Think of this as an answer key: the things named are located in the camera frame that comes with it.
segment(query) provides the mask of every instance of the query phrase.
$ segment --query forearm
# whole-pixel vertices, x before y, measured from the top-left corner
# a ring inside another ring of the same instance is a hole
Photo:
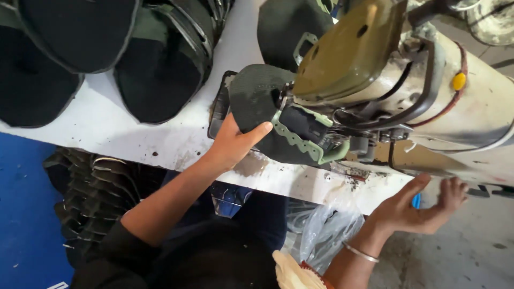
[[[348,244],[356,250],[378,259],[384,243],[391,234],[368,220]],[[374,262],[356,255],[346,247],[332,259],[324,277],[336,288],[365,289],[375,266]]]
[[[121,223],[147,244],[159,246],[189,207],[222,173],[205,156],[127,212]]]

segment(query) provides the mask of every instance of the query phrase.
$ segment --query dark clothing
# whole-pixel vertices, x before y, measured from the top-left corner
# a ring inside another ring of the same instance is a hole
[[[232,219],[214,215],[210,194],[197,203],[161,248],[118,222],[71,288],[279,288],[271,252],[285,240],[287,197],[255,191]]]

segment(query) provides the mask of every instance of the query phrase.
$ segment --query hand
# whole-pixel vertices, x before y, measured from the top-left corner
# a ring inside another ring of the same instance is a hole
[[[250,149],[265,137],[273,128],[271,122],[261,123],[251,132],[243,134],[234,120],[232,113],[227,115],[219,129],[209,151],[202,159],[209,165],[220,170],[220,173],[230,171],[250,151]]]
[[[412,206],[412,198],[427,186],[430,179],[428,174],[415,177],[396,195],[383,201],[366,222],[374,222],[377,229],[388,234],[394,231],[434,234],[467,200],[465,194],[469,187],[458,177],[445,179],[440,184],[437,204],[418,210]]]

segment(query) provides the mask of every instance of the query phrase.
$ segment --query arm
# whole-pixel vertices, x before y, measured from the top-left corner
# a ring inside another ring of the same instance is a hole
[[[440,185],[438,203],[429,209],[417,210],[411,205],[412,198],[430,179],[429,175],[421,174],[380,204],[348,245],[378,258],[386,240],[394,231],[434,234],[467,199],[465,193],[468,185],[456,177],[445,179]],[[336,289],[364,289],[368,287],[374,266],[374,262],[345,247],[332,259],[324,277]]]
[[[241,134],[232,114],[214,144],[195,164],[127,212],[121,224],[145,243],[157,247],[187,209],[221,174],[231,170],[272,129],[265,122]]]

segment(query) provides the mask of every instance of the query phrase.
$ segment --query person's left hand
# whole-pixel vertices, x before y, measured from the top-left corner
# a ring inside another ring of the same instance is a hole
[[[261,123],[251,132],[243,134],[232,113],[227,115],[211,148],[203,156],[209,165],[220,173],[230,171],[250,151],[250,149],[273,129],[271,122]]]

